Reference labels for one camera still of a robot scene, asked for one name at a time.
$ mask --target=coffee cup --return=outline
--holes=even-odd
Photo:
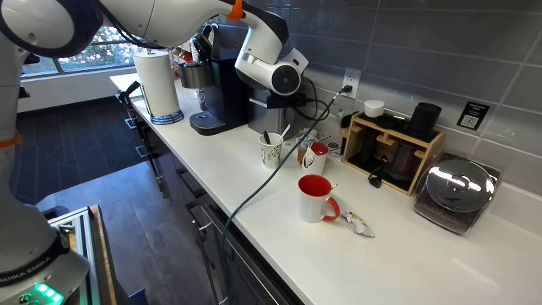
[[[333,198],[333,183],[321,174],[307,174],[299,179],[300,216],[305,222],[333,222],[341,215],[339,203]]]
[[[309,145],[302,159],[302,174],[324,174],[329,147],[324,142]]]
[[[282,161],[282,150],[283,150],[283,135],[270,132],[270,144],[266,142],[266,137],[260,137],[260,155],[261,162],[268,167],[277,167]]]

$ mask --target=wall outlet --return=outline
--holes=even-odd
[[[353,86],[353,91],[343,93],[344,96],[349,96],[349,98],[355,98],[355,100],[356,100],[356,96],[358,96],[358,86],[360,86],[360,77],[361,77],[361,71],[360,71],[360,69],[351,69],[351,67],[346,67],[346,69],[344,69],[343,86],[348,86],[348,84]]]

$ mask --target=white countertop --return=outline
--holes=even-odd
[[[112,79],[124,89],[136,74]],[[189,122],[199,111],[195,91],[177,86],[187,118],[153,128],[233,213],[272,174],[260,161],[258,133],[246,125],[197,133]],[[145,113],[141,98],[133,100]],[[365,238],[343,222],[300,220],[299,176],[294,154],[236,223],[305,303],[542,303],[539,237],[488,211],[466,235],[454,235],[419,216],[412,196],[377,189],[365,174],[329,159],[334,196],[377,232],[377,238]]]

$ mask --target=wooden box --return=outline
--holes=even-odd
[[[436,130],[431,140],[422,140],[412,135],[407,135],[404,130],[407,122],[385,115],[380,118],[368,118],[363,113],[353,115],[351,127],[348,132],[348,142],[343,154],[343,162],[360,169],[366,174],[375,171],[385,171],[395,161],[399,147],[409,145],[412,152],[412,177],[410,179],[395,179],[392,174],[382,174],[382,181],[402,193],[412,194],[417,191],[421,177],[429,164],[438,159],[444,133]],[[373,149],[365,150],[365,137],[375,137]]]

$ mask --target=paper towel roll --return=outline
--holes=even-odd
[[[136,52],[136,71],[143,84],[151,118],[172,118],[178,115],[180,103],[175,91],[173,71],[170,66],[170,52]]]

